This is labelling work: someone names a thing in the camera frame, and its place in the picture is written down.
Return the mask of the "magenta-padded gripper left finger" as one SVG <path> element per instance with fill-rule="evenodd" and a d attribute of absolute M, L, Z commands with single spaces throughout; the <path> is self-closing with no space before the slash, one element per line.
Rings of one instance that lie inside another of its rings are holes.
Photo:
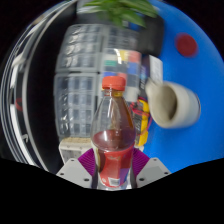
<path fill-rule="evenodd" d="M 58 171 L 57 176 L 83 188 L 96 189 L 98 174 L 94 150 L 89 149 L 78 159 L 69 159 Z"/>

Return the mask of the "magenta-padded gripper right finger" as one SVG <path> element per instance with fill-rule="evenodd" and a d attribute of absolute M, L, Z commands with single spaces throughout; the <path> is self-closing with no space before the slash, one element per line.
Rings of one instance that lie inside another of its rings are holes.
<path fill-rule="evenodd" d="M 146 186 L 170 174 L 171 172 L 158 158 L 149 158 L 139 149 L 134 149 L 130 171 L 132 188 Z"/>

